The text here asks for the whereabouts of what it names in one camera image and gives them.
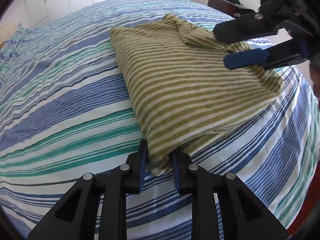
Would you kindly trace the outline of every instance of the bed sheet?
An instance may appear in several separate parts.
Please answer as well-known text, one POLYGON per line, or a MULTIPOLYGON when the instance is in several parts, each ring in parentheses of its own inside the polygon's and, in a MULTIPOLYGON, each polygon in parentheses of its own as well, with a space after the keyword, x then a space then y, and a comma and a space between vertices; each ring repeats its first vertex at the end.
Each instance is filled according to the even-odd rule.
MULTIPOLYGON (((231 20, 188 0, 108 0, 21 29, 1 48, 0 203, 22 235, 77 178, 110 170, 137 150, 142 134, 109 30, 167 13, 207 29, 231 20)), ((272 45, 264 38, 248 43, 272 45)), ((319 158, 319 110, 295 66, 277 71, 281 96, 192 160, 216 174, 236 173, 288 227, 319 158)), ((127 227, 128 239, 189 239, 191 196, 176 193, 172 173, 147 172, 142 193, 127 197, 127 227)))

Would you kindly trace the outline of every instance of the bed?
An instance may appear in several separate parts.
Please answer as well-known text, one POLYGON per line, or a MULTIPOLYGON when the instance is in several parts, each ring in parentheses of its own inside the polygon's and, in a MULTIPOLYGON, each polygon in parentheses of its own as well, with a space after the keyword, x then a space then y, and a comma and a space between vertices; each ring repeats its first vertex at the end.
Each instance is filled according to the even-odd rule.
MULTIPOLYGON (((20 29, 4 43, 0 203, 24 237, 77 178, 110 170, 137 150, 142 134, 109 31, 167 13, 210 30, 232 19, 188 0, 108 0, 41 28, 20 29)), ((247 42, 272 45, 265 38, 247 42)), ((319 110, 297 67, 277 72, 284 80, 281 96, 192 160, 216 174, 236 173, 288 228, 319 159, 319 110)), ((189 239, 191 196, 176 193, 171 172, 147 172, 142 193, 127 196, 127 228, 128 239, 189 239)))

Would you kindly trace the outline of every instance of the blue striped bedspread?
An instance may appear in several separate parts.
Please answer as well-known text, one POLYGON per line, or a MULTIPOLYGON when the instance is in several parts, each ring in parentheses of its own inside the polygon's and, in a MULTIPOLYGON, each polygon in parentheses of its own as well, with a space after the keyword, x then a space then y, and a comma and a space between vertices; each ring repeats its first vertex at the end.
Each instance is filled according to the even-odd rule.
MULTIPOLYGON (((21 29, 1 48, 0 203, 22 235, 77 178, 110 170, 137 150, 142 134, 109 30, 167 13, 208 29, 231 19, 188 0, 108 0, 21 29)), ((319 110, 296 67, 277 71, 281 96, 192 159, 216 174, 235 172, 288 227, 319 158, 319 110)), ((142 193, 127 196, 127 227, 128 239, 190 239, 191 196, 177 194, 172 173, 147 172, 142 193)))

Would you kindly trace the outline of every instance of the folded sweater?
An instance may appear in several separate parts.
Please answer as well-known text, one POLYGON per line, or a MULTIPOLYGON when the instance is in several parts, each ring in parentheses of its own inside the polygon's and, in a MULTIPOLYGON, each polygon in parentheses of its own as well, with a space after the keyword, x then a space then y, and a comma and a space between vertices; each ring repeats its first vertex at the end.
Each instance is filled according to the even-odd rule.
POLYGON ((155 175, 172 169, 169 153, 175 148, 196 153, 281 93, 283 80, 274 70, 225 68, 224 56, 251 49, 247 43, 222 44, 211 31, 171 14, 112 28, 110 36, 155 175))

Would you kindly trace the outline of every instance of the blue stripe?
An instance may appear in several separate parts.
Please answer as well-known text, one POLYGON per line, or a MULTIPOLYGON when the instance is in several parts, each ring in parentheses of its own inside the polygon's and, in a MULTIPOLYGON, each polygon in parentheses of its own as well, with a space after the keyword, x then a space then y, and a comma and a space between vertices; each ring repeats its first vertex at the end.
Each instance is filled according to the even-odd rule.
POLYGON ((156 198, 152 198, 151 200, 146 201, 143 204, 134 206, 132 208, 127 208, 127 215, 130 214, 130 213, 133 213, 133 212, 137 212, 137 211, 139 211, 141 209, 144 209, 146 207, 152 206, 152 205, 154 205, 156 203, 159 203, 160 201, 163 201, 164 199, 172 197, 174 195, 177 195, 177 191, 176 190, 172 190, 172 191, 169 191, 169 192, 165 193, 164 195, 161 195, 161 196, 156 197, 156 198))
POLYGON ((192 196, 186 197, 183 200, 179 201, 178 203, 174 204, 174 205, 170 205, 167 208, 164 208, 156 213, 144 216, 142 218, 138 218, 136 220, 133 221, 128 221, 127 222, 127 228, 133 228, 133 227, 137 227, 139 225, 143 225, 145 223, 149 223, 152 222, 154 220, 157 220, 161 217, 164 217, 166 215, 169 215, 172 212, 175 212, 177 210, 179 210, 180 208, 183 208, 189 204, 191 204, 192 202, 192 196))
POLYGON ((129 94, 121 74, 105 77, 78 90, 69 91, 37 109, 13 128, 5 130, 0 136, 0 151, 63 120, 126 99, 129 99, 129 94))
POLYGON ((169 200, 166 200, 166 201, 163 201, 162 203, 159 203, 157 204, 157 202, 154 202, 153 205, 146 205, 144 206, 144 210, 141 211, 141 212, 135 212, 133 215, 128 215, 127 214, 127 219, 131 219, 131 218, 134 218, 134 217, 137 217, 137 216, 140 216, 140 215, 143 215, 145 213, 148 213, 148 212, 151 212, 153 210, 156 210, 157 208, 160 208, 161 206, 163 205, 166 205, 166 204, 169 204, 170 202, 173 202, 173 201, 176 201, 178 199, 182 199, 183 196, 179 195, 179 194, 174 194, 174 197, 170 198, 169 200))
MULTIPOLYGON (((104 33, 100 34, 99 36, 100 36, 99 40, 105 39, 104 33)), ((53 58, 38 62, 37 65, 34 67, 34 69, 28 75, 24 76, 24 78, 20 82, 9 87, 11 90, 0 100, 0 105, 3 104, 5 101, 7 101, 18 90, 22 89, 22 87, 28 84, 33 78, 35 78, 40 73, 44 72, 54 60, 57 60, 58 58, 63 57, 65 54, 75 52, 83 47, 90 46, 90 45, 93 46, 97 43, 96 39, 97 39, 96 36, 88 37, 86 40, 82 40, 81 42, 76 43, 70 46, 69 48, 67 48, 66 50, 56 54, 53 58)))
POLYGON ((28 212, 28 211, 25 211, 21 208, 19 208, 18 206, 16 206, 15 204, 13 203, 10 203, 8 201, 4 201, 4 200, 1 200, 0 199, 0 204, 5 207, 5 208, 8 208, 12 211, 14 211, 17 215, 19 215, 20 217, 23 217, 25 219, 27 219, 28 221, 34 223, 34 224, 37 224, 40 219, 43 217, 41 215, 38 215, 38 214, 35 214, 35 213, 32 213, 32 212, 28 212))
POLYGON ((19 195, 19 196, 24 196, 24 197, 30 197, 30 198, 61 198, 63 196, 63 194, 51 194, 51 195, 41 195, 41 194, 26 194, 26 193, 21 193, 21 192, 15 192, 12 191, 6 187, 1 187, 0 188, 0 192, 1 191, 8 191, 11 194, 15 194, 15 195, 19 195))
POLYGON ((187 220, 175 227, 161 231, 157 234, 138 238, 136 240, 186 240, 191 238, 192 220, 187 220))
POLYGON ((263 165, 245 182, 266 206, 269 206, 279 194, 297 163, 301 152, 302 137, 308 123, 310 109, 308 99, 308 84, 303 80, 297 106, 281 138, 271 150, 263 165), (259 187, 262 182, 267 189, 265 191, 262 191, 259 187))
MULTIPOLYGON (((54 81, 50 84, 50 86, 46 86, 43 89, 41 89, 40 91, 37 91, 32 97, 28 98, 28 100, 26 102, 24 102, 21 105, 15 105, 12 107, 8 107, 8 109, 10 109, 10 111, 6 114, 6 112, 4 112, 4 114, 6 114, 6 116, 4 116, 3 114, 3 118, 7 118, 8 115, 12 115, 13 111, 19 110, 21 108, 23 108, 25 105, 27 105, 30 101, 34 100, 34 98, 38 97, 40 94, 42 94, 42 96, 40 96, 36 101, 34 101, 31 105, 27 106, 26 109, 23 112, 20 112, 18 114, 14 114, 13 117, 14 119, 19 119, 20 117, 22 117, 25 113, 29 112, 31 108, 35 107, 36 105, 38 105, 40 102, 47 100, 48 98, 50 98, 51 96, 53 96, 55 93, 59 92, 60 90, 62 90, 63 88, 68 88, 68 87, 73 87, 76 84, 81 83, 82 81, 86 80, 87 78, 90 78, 92 76, 98 75, 100 73, 103 73, 105 71, 110 71, 113 69, 118 68, 117 63, 114 62, 110 65, 101 67, 99 69, 96 69, 95 71, 87 71, 86 73, 84 73, 81 76, 78 76, 76 79, 73 79, 69 82, 65 82, 63 84, 60 84, 56 87, 55 90, 51 91, 50 93, 45 93, 45 91, 50 90, 55 84, 60 83, 62 81, 64 81, 67 78, 70 78, 72 75, 76 74, 78 71, 80 71, 81 69, 77 69, 77 71, 73 71, 73 73, 67 74, 65 76, 63 76, 63 78, 61 78, 58 81, 54 81)), ((3 125, 8 125, 10 124, 9 122, 3 122, 3 125)))

